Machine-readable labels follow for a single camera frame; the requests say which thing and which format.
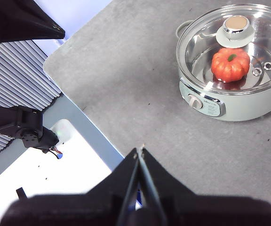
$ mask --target lid knob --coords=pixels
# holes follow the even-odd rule
[[[223,23],[225,36],[231,40],[242,39],[249,26],[249,20],[245,16],[236,15],[227,18]]]
[[[242,15],[227,18],[216,33],[218,43],[227,48],[243,47],[250,43],[254,36],[255,30]]]

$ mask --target pot handle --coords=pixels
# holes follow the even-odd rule
[[[178,26],[178,28],[175,31],[176,37],[179,39],[178,33],[185,27],[189,26],[194,20],[188,20],[183,22],[181,25]]]

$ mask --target electric hot pot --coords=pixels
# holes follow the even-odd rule
[[[222,121],[251,120],[271,111],[270,7],[218,8],[181,24],[176,34],[179,88],[191,107]],[[224,83],[213,75],[212,57],[221,48],[242,48],[249,55],[241,80]]]

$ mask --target orange pumpkin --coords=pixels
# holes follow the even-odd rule
[[[248,73],[250,59],[241,48],[222,48],[214,54],[211,71],[219,81],[242,79]]]

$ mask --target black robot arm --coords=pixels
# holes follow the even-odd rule
[[[42,126],[43,115],[39,110],[29,107],[0,106],[0,133],[22,139],[26,148],[50,149],[59,140],[51,130]]]

